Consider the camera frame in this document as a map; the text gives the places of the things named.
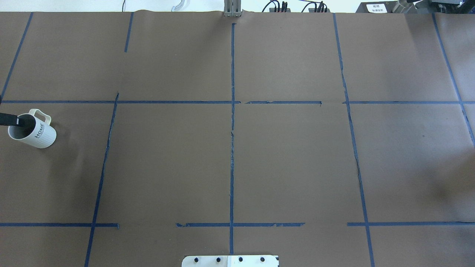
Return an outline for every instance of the white label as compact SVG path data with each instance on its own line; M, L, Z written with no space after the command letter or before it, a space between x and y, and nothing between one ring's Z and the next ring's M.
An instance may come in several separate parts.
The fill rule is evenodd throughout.
M366 8L369 13L387 13L386 6L384 4L367 4Z

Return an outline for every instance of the white bracket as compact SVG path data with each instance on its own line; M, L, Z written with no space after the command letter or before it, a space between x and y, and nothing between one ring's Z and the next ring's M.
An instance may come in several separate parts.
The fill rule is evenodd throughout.
M279 256L187 256L181 267L279 267Z
M225 17L241 17L241 0L224 0Z

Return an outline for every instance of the mug handle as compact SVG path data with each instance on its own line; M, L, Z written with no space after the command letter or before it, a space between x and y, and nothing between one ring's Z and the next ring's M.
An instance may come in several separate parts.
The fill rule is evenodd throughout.
M30 109L30 111L28 112L28 114L32 115L33 117L35 116L36 112L38 112L41 116L43 116L45 118L45 123L46 124L50 124L51 123L51 116L49 115L46 115L44 114L41 110L37 109L37 108L32 108Z

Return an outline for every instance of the white background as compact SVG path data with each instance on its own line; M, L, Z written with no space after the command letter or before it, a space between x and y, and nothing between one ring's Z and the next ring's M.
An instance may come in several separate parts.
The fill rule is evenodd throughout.
M122 11L122 2L123 0L0 0L0 11L110 12ZM302 11L307 4L299 0L286 2L289 3L288 7L292 12ZM171 8L179 3L180 0L126 0L125 11L171 11ZM241 7L247 11L261 12L267 3L268 0L242 0ZM324 0L324 3L332 12L354 13L361 0ZM185 0L179 11L223 11L223 9L224 0Z

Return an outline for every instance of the white mug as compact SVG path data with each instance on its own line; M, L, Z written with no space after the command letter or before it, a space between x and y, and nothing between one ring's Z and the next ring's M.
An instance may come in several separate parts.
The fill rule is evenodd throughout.
M35 117L36 112L45 118L45 121ZM9 126L8 135L13 139L37 148L47 148L56 140L56 130L49 126L51 117L37 108L32 108L28 113L18 116L25 120L31 127Z

